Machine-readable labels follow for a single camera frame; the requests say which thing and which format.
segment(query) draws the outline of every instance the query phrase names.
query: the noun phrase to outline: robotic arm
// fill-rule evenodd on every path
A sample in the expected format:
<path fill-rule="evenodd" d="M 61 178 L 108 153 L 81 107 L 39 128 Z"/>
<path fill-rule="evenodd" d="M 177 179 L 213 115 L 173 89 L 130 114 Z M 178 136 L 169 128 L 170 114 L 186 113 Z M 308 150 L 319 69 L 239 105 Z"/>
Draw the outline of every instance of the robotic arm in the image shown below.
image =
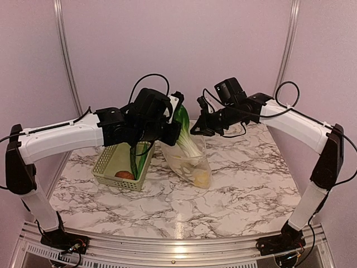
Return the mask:
<path fill-rule="evenodd" d="M 299 243 L 305 245 L 301 230 L 322 208 L 341 170 L 344 158 L 343 128 L 337 124 L 319 124 L 294 110 L 287 112 L 287 108 L 263 93 L 247 97 L 235 78 L 217 84 L 215 89 L 224 108 L 212 112 L 204 96 L 198 98 L 201 115 L 191 129 L 192 135 L 223 135 L 224 130 L 235 123 L 248 124 L 253 121 L 279 129 L 320 154 L 310 183 L 281 229 L 281 235 L 263 237 L 257 241 L 257 249 L 262 256 L 300 248 Z"/>
<path fill-rule="evenodd" d="M 183 101 L 184 96 L 179 92 L 166 96 L 143 88 L 133 103 L 121 109 L 88 111 L 76 120 L 41 128 L 23 130 L 21 125 L 13 126 L 6 150 L 6 184 L 41 225 L 44 231 L 41 243 L 68 250 L 81 241 L 82 246 L 77 250 L 85 253 L 88 238 L 65 232 L 60 215 L 35 179 L 34 163 L 62 152 L 122 142 L 135 146 L 139 141 L 160 140 L 172 146 L 181 131 L 181 123 L 172 117 Z"/>

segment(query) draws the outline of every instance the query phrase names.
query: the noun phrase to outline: clear plastic bag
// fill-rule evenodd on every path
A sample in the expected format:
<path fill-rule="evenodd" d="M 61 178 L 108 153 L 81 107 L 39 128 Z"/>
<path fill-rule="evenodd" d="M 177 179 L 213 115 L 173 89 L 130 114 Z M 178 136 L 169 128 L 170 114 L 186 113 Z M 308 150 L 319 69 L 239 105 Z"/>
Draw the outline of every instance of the clear plastic bag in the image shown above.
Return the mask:
<path fill-rule="evenodd" d="M 212 172 L 206 155 L 206 143 L 203 136 L 191 136 L 202 151 L 202 156 L 187 157 L 178 145 L 169 146 L 160 142 L 163 155 L 170 168 L 181 178 L 196 187 L 208 189 L 212 181 Z"/>

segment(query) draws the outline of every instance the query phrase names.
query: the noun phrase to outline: marble tabletop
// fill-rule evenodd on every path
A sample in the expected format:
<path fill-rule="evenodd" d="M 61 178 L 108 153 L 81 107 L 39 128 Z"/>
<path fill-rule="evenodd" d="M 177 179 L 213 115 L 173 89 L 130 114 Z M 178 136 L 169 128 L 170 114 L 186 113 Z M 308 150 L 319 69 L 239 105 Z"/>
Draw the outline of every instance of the marble tabletop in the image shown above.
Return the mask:
<path fill-rule="evenodd" d="M 240 133 L 233 126 L 228 135 Z M 99 184 L 91 169 L 102 148 L 74 151 L 51 196 L 65 227 L 121 236 L 216 238 L 280 230 L 300 201 L 288 167 L 264 125 L 237 138 L 205 137 L 210 189 L 169 167 L 156 144 L 141 192 Z"/>

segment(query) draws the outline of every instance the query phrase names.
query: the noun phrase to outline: ventilation grille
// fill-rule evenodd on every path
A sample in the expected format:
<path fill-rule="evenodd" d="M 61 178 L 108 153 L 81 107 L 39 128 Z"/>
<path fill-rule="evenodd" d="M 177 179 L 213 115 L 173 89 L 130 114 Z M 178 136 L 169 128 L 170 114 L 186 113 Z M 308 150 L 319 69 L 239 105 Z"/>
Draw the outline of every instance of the ventilation grille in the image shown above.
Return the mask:
<path fill-rule="evenodd" d="M 50 259 L 57 262 L 62 263 L 72 263 L 75 264 L 78 261 L 77 254 L 72 255 L 60 255 L 60 251 L 57 251 L 53 248 L 44 247 L 42 245 L 35 245 L 29 243 L 27 246 L 27 252 L 35 254 L 37 256 L 41 256 L 46 259 Z M 82 255 L 82 262 L 80 267 L 84 268 L 148 268 L 148 266 L 142 265 L 122 265 L 122 264 L 114 264 L 112 262 L 101 261 L 101 260 L 92 260 L 86 258 L 85 255 Z M 231 265 L 214 265 L 214 266 L 195 266 L 197 268 L 258 268 L 256 261 L 249 262 L 241 262 L 239 264 L 231 264 Z"/>

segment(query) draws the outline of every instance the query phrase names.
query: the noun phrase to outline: marble vein pattern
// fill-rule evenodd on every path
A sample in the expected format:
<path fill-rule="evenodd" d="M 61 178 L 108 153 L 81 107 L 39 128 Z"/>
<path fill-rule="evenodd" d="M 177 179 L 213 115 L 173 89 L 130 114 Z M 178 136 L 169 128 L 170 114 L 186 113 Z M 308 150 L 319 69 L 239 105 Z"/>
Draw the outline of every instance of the marble vein pattern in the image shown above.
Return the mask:
<path fill-rule="evenodd" d="M 233 126 L 228 135 L 240 133 Z M 210 189 L 182 181 L 157 143 L 141 192 L 99 184 L 102 148 L 74 151 L 50 203 L 65 227 L 121 236 L 216 238 L 280 230 L 300 195 L 269 131 L 251 123 L 237 138 L 206 137 Z"/>

